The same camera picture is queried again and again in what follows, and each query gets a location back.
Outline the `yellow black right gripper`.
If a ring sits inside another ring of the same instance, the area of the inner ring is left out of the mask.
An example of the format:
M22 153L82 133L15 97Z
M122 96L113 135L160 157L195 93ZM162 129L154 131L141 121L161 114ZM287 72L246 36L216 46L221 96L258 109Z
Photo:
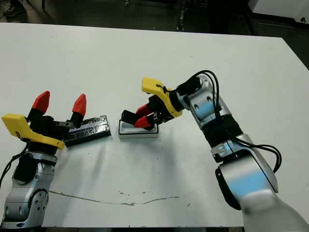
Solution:
M152 129L154 124L165 123L182 115L184 108L176 90L168 89L161 81L149 77L142 79L141 89L151 96L147 104L137 109L136 115L141 118L134 123L135 128Z

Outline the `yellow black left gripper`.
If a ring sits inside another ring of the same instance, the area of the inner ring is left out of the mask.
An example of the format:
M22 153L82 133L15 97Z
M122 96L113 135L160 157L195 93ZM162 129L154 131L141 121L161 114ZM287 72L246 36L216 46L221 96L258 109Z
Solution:
M86 113L86 95L81 94L75 101L70 120L55 121L46 116L49 106L50 91L40 94L34 101L27 117L20 114L5 114L1 117L9 133L30 144L48 145L63 149L64 138L70 129L79 128Z

